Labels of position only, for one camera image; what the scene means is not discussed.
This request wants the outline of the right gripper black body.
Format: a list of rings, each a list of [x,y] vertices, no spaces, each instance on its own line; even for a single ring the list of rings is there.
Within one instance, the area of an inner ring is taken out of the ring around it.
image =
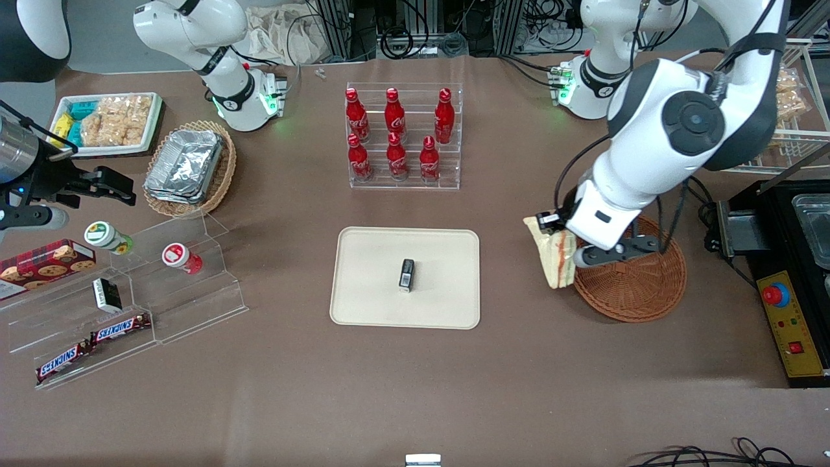
[[[71,190],[65,193],[66,186],[77,180],[78,174],[79,169],[71,162],[40,163],[30,175],[30,199],[78,207],[79,196]]]

